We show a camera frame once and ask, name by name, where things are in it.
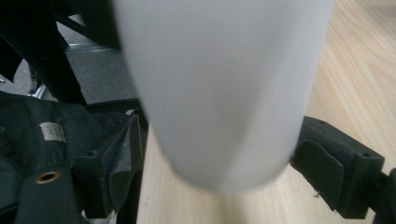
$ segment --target dark gray bag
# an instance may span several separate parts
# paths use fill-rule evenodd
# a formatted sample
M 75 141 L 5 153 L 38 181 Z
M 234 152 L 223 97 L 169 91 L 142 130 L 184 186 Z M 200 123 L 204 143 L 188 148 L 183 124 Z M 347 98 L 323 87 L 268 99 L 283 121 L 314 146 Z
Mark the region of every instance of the dark gray bag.
M 83 223 L 82 210 L 88 218 L 121 210 L 146 133 L 137 101 L 109 105 L 90 113 L 0 91 L 0 223 Z M 117 105 L 134 113 L 108 112 Z

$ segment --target black plastic part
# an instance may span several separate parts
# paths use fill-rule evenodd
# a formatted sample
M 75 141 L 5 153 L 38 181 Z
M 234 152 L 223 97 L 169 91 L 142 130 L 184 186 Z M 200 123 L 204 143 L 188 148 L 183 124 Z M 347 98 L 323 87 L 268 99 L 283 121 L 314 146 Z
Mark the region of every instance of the black plastic part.
M 120 49 L 111 0 L 73 0 L 72 3 L 84 20 L 91 40 L 109 48 Z
M 376 223 L 396 223 L 396 169 L 370 185 L 365 201 L 375 211 Z
M 58 36 L 50 0 L 2 1 L 0 36 L 36 71 L 62 103 L 86 105 Z
M 21 55 L 0 36 L 0 74 L 13 81 L 21 61 Z
M 335 170 L 339 169 L 339 164 L 342 164 L 345 171 L 344 178 L 332 179 L 333 175 L 328 175 L 330 168 L 324 165 L 318 165 L 316 169 L 309 168 L 318 157 L 302 152 L 302 150 L 306 150 L 304 148 L 306 141 L 320 146 L 313 149 L 325 149 L 331 157 L 337 160 L 338 162 L 334 163 Z M 343 218 L 366 217 L 369 207 L 364 202 L 366 190 L 370 183 L 379 178 L 383 163 L 384 158 L 370 148 L 337 130 L 332 125 L 309 117 L 304 118 L 299 143 L 295 155 L 290 161 L 290 164 L 304 176 L 315 177 L 315 181 L 311 178 L 307 178 L 307 181 L 313 185 L 320 195 L 323 195 L 323 200 L 329 203 L 331 209 L 335 209 Z M 334 192 L 318 184 L 331 181 L 338 181 L 333 183 L 336 187 Z M 342 186 L 341 194 L 338 193 L 340 186 Z
M 58 21 L 59 23 L 61 23 L 64 26 L 66 26 L 67 28 L 91 39 L 90 34 L 88 34 L 87 28 L 85 28 L 85 26 L 79 24 L 76 21 L 73 21 L 72 19 L 68 18 L 67 16 L 60 15 L 59 13 L 56 13 L 56 11 L 55 11 L 55 18 L 56 18 L 56 21 Z
M 306 180 L 318 191 L 327 205 L 334 210 L 341 199 L 344 183 L 344 166 L 315 142 L 303 141 L 290 162 L 304 174 Z

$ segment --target wooden floor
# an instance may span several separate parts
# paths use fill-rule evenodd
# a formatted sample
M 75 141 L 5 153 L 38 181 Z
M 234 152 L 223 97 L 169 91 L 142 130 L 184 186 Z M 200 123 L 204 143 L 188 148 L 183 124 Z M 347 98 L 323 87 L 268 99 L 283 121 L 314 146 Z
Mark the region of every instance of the wooden floor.
M 396 167 L 396 1 L 338 0 L 306 115 L 323 119 Z M 213 195 L 177 179 L 150 133 L 138 223 L 371 223 L 332 212 L 288 167 L 255 191 Z

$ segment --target dark green fabric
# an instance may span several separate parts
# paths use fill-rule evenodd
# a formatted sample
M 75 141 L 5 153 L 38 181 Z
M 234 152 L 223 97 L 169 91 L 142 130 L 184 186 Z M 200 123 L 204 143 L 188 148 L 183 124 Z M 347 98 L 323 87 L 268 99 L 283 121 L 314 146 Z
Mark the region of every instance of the dark green fabric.
M 82 105 L 59 104 L 0 91 L 0 213 L 19 200 L 21 182 L 49 167 L 71 168 L 104 129 L 127 123 L 122 113 L 89 114 Z M 65 142 L 46 141 L 41 123 L 62 126 Z

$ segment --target black plastic bracket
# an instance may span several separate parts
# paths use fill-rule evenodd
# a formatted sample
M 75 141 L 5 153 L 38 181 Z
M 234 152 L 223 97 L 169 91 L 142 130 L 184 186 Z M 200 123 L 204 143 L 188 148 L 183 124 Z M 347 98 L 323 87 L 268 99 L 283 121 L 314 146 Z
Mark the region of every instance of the black plastic bracket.
M 367 192 L 365 201 L 376 212 L 375 224 L 396 223 L 396 169 L 389 176 L 381 174 Z
M 381 176 L 384 160 L 332 125 L 305 117 L 290 164 L 332 210 L 343 218 L 363 219 L 370 205 L 365 199 Z

